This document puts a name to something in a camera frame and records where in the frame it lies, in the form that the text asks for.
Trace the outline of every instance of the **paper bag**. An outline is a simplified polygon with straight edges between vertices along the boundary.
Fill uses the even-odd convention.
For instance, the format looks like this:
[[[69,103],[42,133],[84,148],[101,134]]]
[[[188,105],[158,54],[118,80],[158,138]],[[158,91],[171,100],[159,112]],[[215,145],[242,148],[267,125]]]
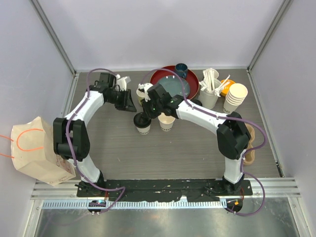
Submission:
[[[53,128],[41,117],[13,126],[11,139],[16,170],[51,185],[76,176],[75,168],[54,153]]]

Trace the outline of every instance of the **red plate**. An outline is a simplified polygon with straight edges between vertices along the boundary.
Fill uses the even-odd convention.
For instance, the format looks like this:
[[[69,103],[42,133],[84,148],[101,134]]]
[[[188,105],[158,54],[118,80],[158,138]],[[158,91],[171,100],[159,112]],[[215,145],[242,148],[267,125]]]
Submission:
[[[163,67],[163,68],[174,71],[174,67],[175,66],[166,66],[166,67]],[[172,76],[172,75],[173,74],[170,73],[170,72],[156,71],[152,75],[152,78],[150,78],[150,83],[155,85],[161,78],[166,77],[166,76]],[[189,86],[190,86],[190,94],[188,96],[188,99],[192,99],[198,93],[198,89],[199,89],[198,77],[194,74],[194,72],[192,72],[189,69],[186,80],[187,80],[187,82],[189,83]]]

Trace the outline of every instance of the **black mounting plate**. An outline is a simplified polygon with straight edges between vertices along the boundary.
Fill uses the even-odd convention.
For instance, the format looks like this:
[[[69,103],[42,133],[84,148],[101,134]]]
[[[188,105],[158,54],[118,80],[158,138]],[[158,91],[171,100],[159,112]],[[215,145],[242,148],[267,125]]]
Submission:
[[[170,202],[179,201],[181,196],[187,200],[217,201],[220,196],[240,196],[240,190],[230,195],[223,190],[222,180],[216,179],[150,179],[150,180],[107,180],[107,189],[114,189],[125,186],[126,190],[120,201],[158,201]],[[241,183],[243,195],[252,195],[252,188],[249,180]],[[109,200],[114,201],[119,196],[120,191],[109,192]]]

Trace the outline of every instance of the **orange string handle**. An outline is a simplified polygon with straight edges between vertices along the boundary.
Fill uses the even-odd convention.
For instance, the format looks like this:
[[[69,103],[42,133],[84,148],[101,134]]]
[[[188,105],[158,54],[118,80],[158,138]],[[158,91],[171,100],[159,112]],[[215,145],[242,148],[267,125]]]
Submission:
[[[17,145],[17,147],[18,147],[20,150],[24,151],[24,152],[31,152],[31,151],[36,151],[36,150],[39,150],[39,149],[43,149],[44,147],[36,147],[36,148],[34,148],[34,149],[25,150],[25,149],[22,149],[22,148],[19,146],[19,139],[20,139],[20,137],[22,136],[22,134],[24,134],[24,133],[26,133],[26,132],[29,132],[29,131],[41,131],[41,132],[43,132],[43,129],[32,128],[32,129],[28,129],[28,130],[25,130],[25,131],[21,132],[20,135],[18,136],[18,139],[16,139],[16,145]]]
[[[14,142],[10,137],[6,137],[6,136],[3,136],[3,135],[0,135],[0,137],[4,137],[4,138],[10,140],[11,142]],[[1,155],[1,156],[4,156],[4,157],[14,158],[14,157],[12,157],[12,156],[8,156],[8,155],[2,154],[2,153],[0,153],[0,155]]]

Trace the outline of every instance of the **orange cup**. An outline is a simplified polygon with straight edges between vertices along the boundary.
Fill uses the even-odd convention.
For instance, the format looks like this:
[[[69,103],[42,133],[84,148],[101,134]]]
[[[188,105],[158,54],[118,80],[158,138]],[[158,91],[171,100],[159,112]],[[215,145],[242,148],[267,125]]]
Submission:
[[[222,90],[221,95],[222,96],[226,96],[228,91],[229,91],[229,87],[231,87],[232,84],[235,84],[235,82],[233,80],[227,80],[226,82],[229,82],[229,84],[227,86],[225,86],[224,90]]]

